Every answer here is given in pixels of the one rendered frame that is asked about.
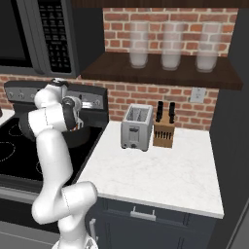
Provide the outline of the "dark grey cooking pot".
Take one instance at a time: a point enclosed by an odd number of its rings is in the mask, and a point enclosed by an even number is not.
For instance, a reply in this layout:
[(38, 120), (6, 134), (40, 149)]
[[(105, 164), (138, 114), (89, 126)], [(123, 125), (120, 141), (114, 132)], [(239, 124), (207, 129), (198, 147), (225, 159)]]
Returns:
[[(24, 137), (34, 142), (36, 140), (35, 135), (28, 123), (28, 114), (24, 113), (19, 117), (18, 126)], [(86, 144), (90, 137), (90, 127), (85, 126), (73, 131), (64, 131), (62, 133), (66, 144), (69, 148), (76, 148)]]

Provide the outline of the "black microwave oven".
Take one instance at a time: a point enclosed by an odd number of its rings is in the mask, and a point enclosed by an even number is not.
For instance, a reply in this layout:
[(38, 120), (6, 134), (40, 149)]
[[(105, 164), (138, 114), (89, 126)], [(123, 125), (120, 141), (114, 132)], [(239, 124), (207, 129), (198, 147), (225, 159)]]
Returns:
[(0, 74), (76, 78), (103, 53), (100, 8), (73, 0), (0, 0)]

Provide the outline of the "wooden knife block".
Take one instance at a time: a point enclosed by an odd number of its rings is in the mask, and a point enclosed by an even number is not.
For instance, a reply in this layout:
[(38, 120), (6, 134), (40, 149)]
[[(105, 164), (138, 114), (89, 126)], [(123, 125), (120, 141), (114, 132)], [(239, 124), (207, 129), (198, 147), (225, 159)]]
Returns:
[(153, 145), (157, 147), (171, 148), (173, 145), (174, 130), (175, 124), (170, 123), (168, 112), (163, 111), (160, 121), (154, 121)]

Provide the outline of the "black-handled knife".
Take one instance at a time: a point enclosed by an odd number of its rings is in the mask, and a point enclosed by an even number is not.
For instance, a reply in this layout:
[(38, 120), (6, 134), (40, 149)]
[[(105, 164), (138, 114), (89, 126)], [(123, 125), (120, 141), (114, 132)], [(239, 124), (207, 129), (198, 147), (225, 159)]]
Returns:
[(163, 110), (163, 102), (158, 102), (158, 109), (157, 109), (157, 116), (156, 116), (156, 122), (159, 123), (162, 118), (162, 110)]
[(174, 124), (175, 102), (170, 102), (168, 116), (169, 116), (169, 123)]

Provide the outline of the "tall clear glass jar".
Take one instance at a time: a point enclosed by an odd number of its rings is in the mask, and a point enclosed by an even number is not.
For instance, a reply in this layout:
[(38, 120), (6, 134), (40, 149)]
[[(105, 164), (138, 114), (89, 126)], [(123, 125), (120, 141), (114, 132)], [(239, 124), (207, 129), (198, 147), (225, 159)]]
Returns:
[(130, 23), (129, 61), (133, 68), (144, 68), (148, 61), (148, 21)]
[(164, 70), (174, 71), (180, 64), (183, 30), (184, 23), (181, 21), (167, 21), (164, 24), (161, 50), (161, 64)]
[(198, 51), (196, 55), (196, 70), (210, 73), (216, 66), (218, 50), (221, 42), (223, 24), (206, 21), (202, 24)]

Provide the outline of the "grey wall outlet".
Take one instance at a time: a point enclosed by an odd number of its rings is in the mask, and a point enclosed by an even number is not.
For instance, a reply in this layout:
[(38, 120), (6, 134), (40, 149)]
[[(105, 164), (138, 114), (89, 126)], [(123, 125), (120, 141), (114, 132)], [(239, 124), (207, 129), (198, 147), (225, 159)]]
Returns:
[(203, 103), (206, 93), (206, 88), (192, 88), (191, 103)]

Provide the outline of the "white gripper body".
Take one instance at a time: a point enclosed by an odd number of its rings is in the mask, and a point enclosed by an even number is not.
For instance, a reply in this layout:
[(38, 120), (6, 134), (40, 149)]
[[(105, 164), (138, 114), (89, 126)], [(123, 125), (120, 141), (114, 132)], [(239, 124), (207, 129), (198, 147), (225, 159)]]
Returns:
[(76, 122), (76, 126), (73, 128), (73, 131), (78, 130), (83, 127), (84, 127), (84, 122), (80, 118), (78, 118)]

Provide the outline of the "dark oven door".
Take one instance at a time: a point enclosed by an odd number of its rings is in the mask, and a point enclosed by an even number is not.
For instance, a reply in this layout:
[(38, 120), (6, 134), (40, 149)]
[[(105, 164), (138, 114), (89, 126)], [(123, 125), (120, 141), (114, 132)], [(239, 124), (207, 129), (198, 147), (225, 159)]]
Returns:
[(36, 223), (30, 204), (0, 198), (0, 249), (52, 249), (58, 240), (57, 224)]

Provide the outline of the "tall dark cabinet side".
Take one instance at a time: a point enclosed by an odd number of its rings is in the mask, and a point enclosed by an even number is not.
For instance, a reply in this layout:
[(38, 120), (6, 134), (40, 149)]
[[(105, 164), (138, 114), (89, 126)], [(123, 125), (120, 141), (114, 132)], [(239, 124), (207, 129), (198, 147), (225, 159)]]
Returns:
[(224, 207), (208, 249), (230, 249), (249, 204), (249, 8), (240, 9), (228, 59), (243, 86), (219, 91), (210, 138)]

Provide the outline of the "dark wooden upper cupboard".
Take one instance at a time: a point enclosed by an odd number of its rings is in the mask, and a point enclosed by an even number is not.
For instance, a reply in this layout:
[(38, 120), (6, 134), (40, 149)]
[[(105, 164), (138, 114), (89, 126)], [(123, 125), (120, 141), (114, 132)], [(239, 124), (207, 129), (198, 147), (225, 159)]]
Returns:
[(71, 0), (82, 8), (249, 8), (249, 0)]

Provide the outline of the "black stove with hob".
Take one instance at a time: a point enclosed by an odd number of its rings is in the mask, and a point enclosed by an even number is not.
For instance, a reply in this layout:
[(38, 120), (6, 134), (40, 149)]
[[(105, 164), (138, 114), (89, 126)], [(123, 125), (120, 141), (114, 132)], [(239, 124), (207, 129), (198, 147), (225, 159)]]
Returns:
[[(0, 125), (0, 187), (7, 187), (31, 193), (40, 193), (43, 184), (41, 166), (37, 157), (36, 143), (24, 137), (19, 130), (19, 117), (35, 109), (34, 99), (30, 94), (44, 88), (43, 81), (9, 81), (4, 85), (8, 100), (13, 104), (15, 114)], [(18, 94), (24, 93), (24, 99)], [(89, 141), (76, 148), (69, 148), (73, 174), (66, 182), (68, 186), (79, 179), (91, 153), (94, 150), (106, 125), (109, 123), (107, 89), (95, 86), (71, 84), (67, 93), (92, 104), (83, 108), (80, 118), (84, 127), (90, 127)], [(93, 105), (100, 100), (100, 106)]]

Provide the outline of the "silver toaster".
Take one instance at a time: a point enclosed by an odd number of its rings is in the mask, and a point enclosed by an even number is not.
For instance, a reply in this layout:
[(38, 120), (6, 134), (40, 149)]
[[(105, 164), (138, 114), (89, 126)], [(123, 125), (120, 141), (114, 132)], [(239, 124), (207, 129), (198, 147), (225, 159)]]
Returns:
[(154, 109), (152, 105), (134, 104), (128, 106), (121, 124), (121, 146), (123, 149), (149, 148), (153, 128)]

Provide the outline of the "dark wooden wall shelf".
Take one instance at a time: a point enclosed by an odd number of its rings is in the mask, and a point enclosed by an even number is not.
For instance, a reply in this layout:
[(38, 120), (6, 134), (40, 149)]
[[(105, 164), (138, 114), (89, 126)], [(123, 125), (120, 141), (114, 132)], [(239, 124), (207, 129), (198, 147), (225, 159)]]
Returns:
[(193, 55), (182, 55), (175, 71), (166, 71), (160, 64), (160, 55), (150, 53), (142, 69), (132, 68), (128, 53), (104, 53), (87, 69), (81, 72), (84, 80), (153, 84), (160, 86), (181, 86), (209, 89), (241, 90), (243, 83), (226, 57), (217, 59), (216, 67), (210, 73), (196, 69)]

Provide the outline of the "dark blue drawer front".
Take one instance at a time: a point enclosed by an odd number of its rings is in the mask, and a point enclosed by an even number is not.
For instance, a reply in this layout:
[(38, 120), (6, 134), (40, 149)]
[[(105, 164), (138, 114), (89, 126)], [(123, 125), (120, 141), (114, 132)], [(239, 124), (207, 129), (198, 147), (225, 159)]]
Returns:
[(188, 224), (189, 215), (184, 212), (173, 211), (143, 204), (131, 203), (120, 200), (106, 198), (104, 200), (105, 209), (116, 214), (123, 214), (130, 217), (130, 211), (136, 206), (137, 212), (151, 214), (155, 210), (157, 216), (156, 222), (162, 222), (168, 225), (185, 227)]

